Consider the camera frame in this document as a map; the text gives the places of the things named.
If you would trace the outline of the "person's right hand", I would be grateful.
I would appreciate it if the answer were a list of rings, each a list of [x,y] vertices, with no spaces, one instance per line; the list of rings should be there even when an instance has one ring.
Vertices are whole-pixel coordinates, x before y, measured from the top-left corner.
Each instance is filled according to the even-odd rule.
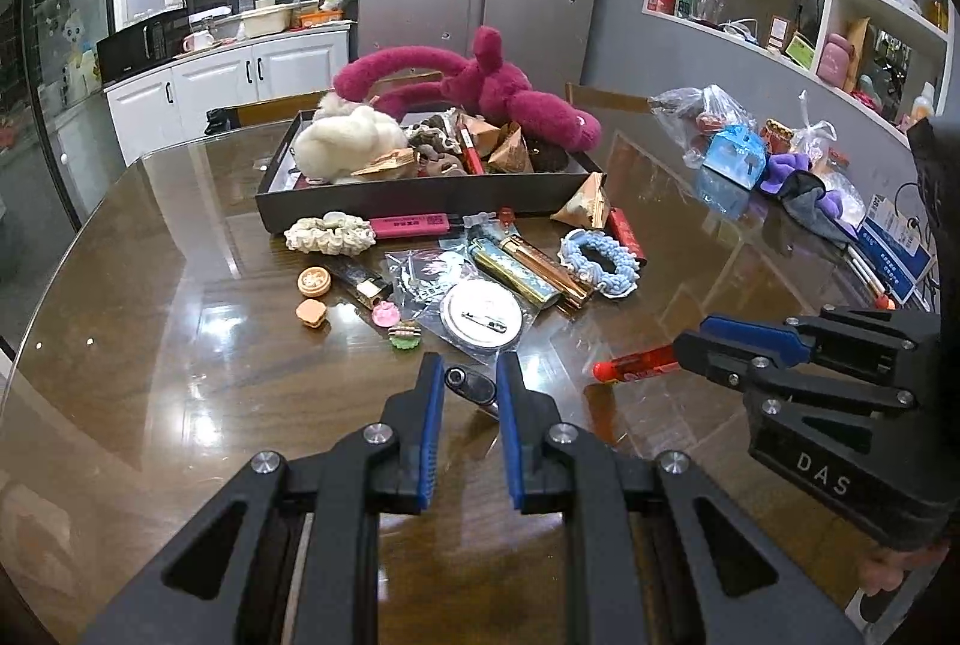
[[[894,551],[890,547],[873,547],[859,562],[859,588],[866,596],[880,592],[895,592],[914,570],[939,565],[950,549],[950,542],[936,542],[911,553]]]

